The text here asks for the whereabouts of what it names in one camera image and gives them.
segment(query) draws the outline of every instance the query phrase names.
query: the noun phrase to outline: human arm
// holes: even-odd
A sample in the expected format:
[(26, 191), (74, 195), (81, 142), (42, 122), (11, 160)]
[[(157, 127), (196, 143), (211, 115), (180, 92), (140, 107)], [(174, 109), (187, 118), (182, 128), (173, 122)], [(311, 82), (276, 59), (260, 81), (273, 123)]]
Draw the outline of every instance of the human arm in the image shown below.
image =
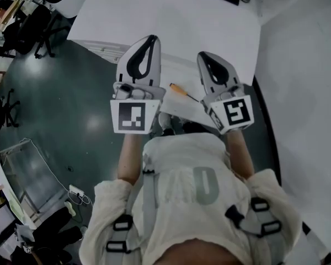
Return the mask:
[(38, 265), (43, 265), (43, 263), (41, 262), (40, 258), (38, 257), (38, 255), (33, 251), (32, 255), (34, 257), (34, 259), (36, 260)]
[(270, 212), (282, 223), (285, 239), (285, 256), (292, 250), (302, 231), (302, 220), (293, 205), (294, 197), (288, 196), (278, 184), (276, 174), (271, 169), (255, 173), (246, 185), (256, 196), (265, 199), (270, 205)]
[(141, 135), (126, 134), (119, 157), (118, 179), (134, 185), (141, 171)]
[(227, 143), (233, 171), (244, 179), (250, 178), (255, 173), (254, 165), (243, 133), (240, 130), (228, 133)]
[(125, 212), (131, 188), (140, 175), (141, 141), (141, 135), (126, 134), (119, 157), (118, 179), (101, 182), (94, 188), (92, 217), (79, 250), (83, 265), (106, 263), (105, 246), (113, 234), (113, 222)]

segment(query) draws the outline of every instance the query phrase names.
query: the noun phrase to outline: plastic buckle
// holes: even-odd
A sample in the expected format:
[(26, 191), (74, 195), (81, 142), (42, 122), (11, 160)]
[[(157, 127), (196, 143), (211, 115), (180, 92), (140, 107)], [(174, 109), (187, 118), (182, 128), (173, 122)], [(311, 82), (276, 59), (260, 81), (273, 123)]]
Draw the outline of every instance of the plastic buckle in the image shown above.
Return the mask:
[(282, 223), (278, 220), (269, 223), (264, 223), (261, 225), (261, 235), (258, 235), (258, 237), (272, 235), (277, 232), (280, 232), (281, 230), (282, 230)]
[(143, 174), (154, 174), (154, 170), (142, 171)]
[(108, 241), (106, 244), (106, 251), (126, 254), (131, 252), (131, 250), (127, 250), (126, 241)]
[(225, 216), (234, 223), (237, 229), (240, 229), (240, 223), (245, 218), (241, 213), (239, 213), (235, 205), (232, 205), (228, 208), (225, 213)]
[(131, 215), (122, 214), (113, 224), (114, 231), (129, 231), (132, 228), (134, 220)]
[(261, 197), (252, 197), (251, 206), (255, 212), (264, 212), (270, 209), (267, 200)]

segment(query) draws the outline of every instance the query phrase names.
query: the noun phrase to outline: orange screwdriver handle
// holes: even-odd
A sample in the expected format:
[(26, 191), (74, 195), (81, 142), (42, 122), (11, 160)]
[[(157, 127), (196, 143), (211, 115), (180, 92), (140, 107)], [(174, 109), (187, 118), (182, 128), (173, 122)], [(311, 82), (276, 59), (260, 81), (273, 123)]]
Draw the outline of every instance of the orange screwdriver handle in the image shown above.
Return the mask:
[(171, 88), (172, 90), (174, 90), (175, 92), (178, 92), (178, 93), (180, 93), (180, 94), (182, 94), (182, 95), (184, 95), (184, 96), (187, 96), (187, 95), (188, 95), (187, 92), (186, 92), (185, 90), (183, 90), (180, 86), (177, 86), (177, 85), (174, 84), (174, 83), (171, 83), (169, 86), (170, 86), (170, 88)]

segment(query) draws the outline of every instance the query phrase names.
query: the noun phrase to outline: green floor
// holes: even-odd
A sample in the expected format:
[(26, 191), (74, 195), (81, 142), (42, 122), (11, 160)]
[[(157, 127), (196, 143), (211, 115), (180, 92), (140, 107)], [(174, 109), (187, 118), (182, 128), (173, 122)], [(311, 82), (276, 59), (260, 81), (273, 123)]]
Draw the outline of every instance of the green floor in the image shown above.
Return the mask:
[[(20, 127), (1, 128), (0, 150), (24, 137), (31, 138), (62, 184), (73, 184), (94, 200), (94, 186), (116, 176), (123, 139), (123, 135), (114, 134), (110, 115), (116, 65), (74, 42), (64, 41), (65, 37), (56, 40), (55, 58), (38, 60), (30, 53), (12, 62), (0, 94), (6, 96), (11, 88), (15, 89), (10, 102), (21, 102), (17, 110)], [(255, 167), (273, 167), (260, 107), (252, 88), (247, 92), (253, 98), (255, 124), (245, 131), (245, 137)], [(25, 148), (14, 160), (30, 195), (39, 200), (43, 194), (61, 191), (34, 148)], [(79, 209), (83, 221), (71, 225), (88, 224), (92, 208), (87, 205)], [(69, 248), (75, 263), (79, 263), (78, 246)]]

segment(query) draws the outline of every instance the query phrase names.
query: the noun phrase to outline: black chair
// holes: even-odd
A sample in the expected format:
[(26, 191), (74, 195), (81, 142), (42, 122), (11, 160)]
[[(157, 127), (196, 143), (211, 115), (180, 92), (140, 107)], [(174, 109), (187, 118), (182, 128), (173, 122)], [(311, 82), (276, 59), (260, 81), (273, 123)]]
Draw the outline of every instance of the black chair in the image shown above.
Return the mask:
[(17, 11), (16, 21), (7, 26), (3, 32), (5, 42), (3, 47), (0, 47), (0, 54), (5, 52), (16, 50), (17, 52), (25, 55), (29, 53), (38, 42), (37, 49), (34, 56), (40, 59), (42, 55), (39, 54), (39, 50), (43, 44), (46, 45), (48, 54), (50, 57), (54, 57), (55, 54), (51, 52), (51, 46), (49, 37), (62, 30), (69, 30), (68, 26), (63, 28), (52, 29), (55, 21), (60, 18), (58, 14), (52, 17), (50, 11), (43, 5), (38, 5), (36, 10), (31, 15), (25, 16), (20, 10)]
[(16, 105), (20, 104), (20, 101), (16, 101), (14, 104), (10, 105), (10, 94), (13, 92), (14, 92), (14, 90), (10, 89), (10, 91), (7, 95), (7, 101), (4, 106), (3, 106), (2, 100), (0, 99), (0, 129), (4, 125), (5, 120), (6, 120), (6, 126), (12, 125), (15, 128), (17, 128), (19, 126), (19, 124), (15, 123), (15, 121), (13, 120), (13, 118), (10, 114), (12, 108), (14, 108)]

